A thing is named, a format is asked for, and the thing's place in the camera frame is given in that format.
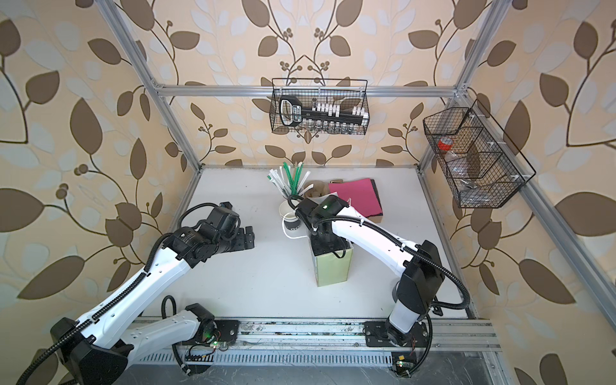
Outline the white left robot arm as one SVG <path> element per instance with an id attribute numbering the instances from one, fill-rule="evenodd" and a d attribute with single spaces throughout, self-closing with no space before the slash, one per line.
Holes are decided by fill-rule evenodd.
<path id="1" fill-rule="evenodd" d="M 231 203 L 210 203 L 210 214 L 195 226 L 179 226 L 160 236 L 145 265 L 112 295 L 78 319 L 60 319 L 51 328 L 52 345 L 18 379 L 25 384 L 56 357 L 73 384 L 113 384 L 134 362 L 166 346 L 203 335 L 213 315 L 195 303 L 147 327 L 133 321 L 179 278 L 220 253 L 251 250 L 255 234 L 241 225 Z"/>

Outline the green white paper gift bag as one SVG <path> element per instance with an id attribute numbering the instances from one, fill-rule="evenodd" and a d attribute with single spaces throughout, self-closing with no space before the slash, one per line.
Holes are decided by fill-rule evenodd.
<path id="1" fill-rule="evenodd" d="M 332 254 L 315 257 L 311 250 L 309 240 L 310 232 L 304 224 L 295 231 L 285 230 L 282 224 L 282 232 L 288 239 L 307 240 L 314 266 L 314 276 L 318 287 L 334 285 L 348 280 L 353 256 L 353 246 L 350 242 L 348 242 L 350 248 L 347 250 L 345 258 L 336 258 Z"/>

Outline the stack of paper cups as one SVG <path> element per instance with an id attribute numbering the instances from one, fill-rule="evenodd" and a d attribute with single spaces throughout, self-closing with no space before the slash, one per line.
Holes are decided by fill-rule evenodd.
<path id="1" fill-rule="evenodd" d="M 279 215 L 282 218 L 282 224 L 285 230 L 295 231 L 302 226 L 301 220 L 296 216 L 295 211 L 290 207 L 287 201 L 282 202 L 278 208 Z"/>

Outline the brown pulp cup carrier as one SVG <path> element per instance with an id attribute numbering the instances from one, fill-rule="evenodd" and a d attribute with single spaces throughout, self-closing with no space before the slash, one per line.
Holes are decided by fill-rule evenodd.
<path id="1" fill-rule="evenodd" d="M 304 197 L 324 197 L 330 193 L 329 184 L 324 181 L 311 181 L 307 186 L 309 185 L 311 185 L 311 188 L 303 194 Z"/>

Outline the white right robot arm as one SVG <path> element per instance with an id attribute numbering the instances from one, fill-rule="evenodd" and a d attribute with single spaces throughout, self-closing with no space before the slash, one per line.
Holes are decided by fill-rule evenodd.
<path id="1" fill-rule="evenodd" d="M 335 195 L 320 203 L 293 195 L 287 203 L 313 240 L 335 247 L 336 257 L 344 257 L 346 244 L 352 243 L 399 275 L 395 305 L 385 322 L 386 336 L 393 345 L 407 346 L 413 340 L 413 327 L 428 320 L 435 306 L 457 311 L 468 308 L 468 289 L 442 265 L 438 248 L 430 241 L 416 243 L 399 237 Z"/>

